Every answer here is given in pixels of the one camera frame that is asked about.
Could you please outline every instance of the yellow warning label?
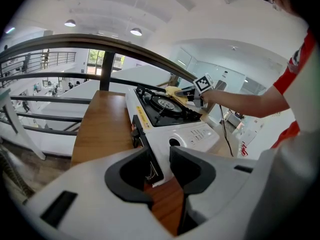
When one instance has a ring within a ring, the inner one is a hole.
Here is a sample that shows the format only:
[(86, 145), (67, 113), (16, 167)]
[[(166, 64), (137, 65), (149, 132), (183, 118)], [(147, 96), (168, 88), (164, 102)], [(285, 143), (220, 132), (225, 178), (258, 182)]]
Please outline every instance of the yellow warning label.
[(145, 129), (150, 129), (151, 128), (151, 124), (148, 120), (147, 115), (145, 114), (144, 110), (142, 109), (142, 107), (137, 106), (136, 109), (138, 110), (139, 116), (142, 120), (142, 124), (143, 124), (143, 128)]

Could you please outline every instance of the person's arm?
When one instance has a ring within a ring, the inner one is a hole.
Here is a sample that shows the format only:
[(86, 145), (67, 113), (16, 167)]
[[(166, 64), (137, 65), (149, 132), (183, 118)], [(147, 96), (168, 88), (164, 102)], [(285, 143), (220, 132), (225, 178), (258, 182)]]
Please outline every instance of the person's arm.
[(240, 114), (264, 118), (289, 109), (281, 93), (271, 86), (263, 95), (245, 95), (221, 90), (209, 90), (202, 94), (206, 102), (217, 103)]

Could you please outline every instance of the yellow cloth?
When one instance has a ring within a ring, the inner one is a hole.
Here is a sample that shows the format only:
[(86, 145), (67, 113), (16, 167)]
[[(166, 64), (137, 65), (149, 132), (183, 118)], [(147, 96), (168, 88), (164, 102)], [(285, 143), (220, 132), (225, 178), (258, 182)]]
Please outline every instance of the yellow cloth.
[(176, 100), (178, 100), (179, 102), (181, 102), (183, 105), (186, 105), (188, 102), (188, 98), (187, 97), (178, 97), (175, 95), (176, 91), (181, 91), (181, 88), (175, 87), (175, 86), (167, 86), (165, 88), (165, 93), (167, 95), (170, 95), (172, 97), (174, 97)]

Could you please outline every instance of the black cable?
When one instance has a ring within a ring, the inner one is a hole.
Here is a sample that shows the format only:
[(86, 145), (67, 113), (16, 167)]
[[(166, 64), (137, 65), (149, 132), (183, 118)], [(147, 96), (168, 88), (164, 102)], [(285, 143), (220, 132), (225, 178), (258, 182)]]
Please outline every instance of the black cable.
[(223, 129), (223, 132), (224, 132), (224, 138), (226, 140), (226, 143), (228, 143), (231, 156), (234, 157), (234, 155), (232, 154), (232, 150), (231, 150), (231, 146), (230, 146), (229, 140), (227, 138), (227, 131), (226, 131), (226, 126), (225, 126), (224, 113), (222, 112), (221, 105), (219, 105), (219, 106), (220, 106), (220, 111), (221, 111), (221, 121), (222, 121), (222, 129)]

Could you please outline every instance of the stove knob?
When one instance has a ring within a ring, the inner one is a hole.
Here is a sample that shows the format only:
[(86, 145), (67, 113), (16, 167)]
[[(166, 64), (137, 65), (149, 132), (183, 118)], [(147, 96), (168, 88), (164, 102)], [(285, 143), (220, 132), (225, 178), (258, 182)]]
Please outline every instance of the stove knob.
[(132, 132), (131, 132), (131, 136), (135, 139), (138, 139), (140, 137), (140, 133), (137, 129), (134, 129)]

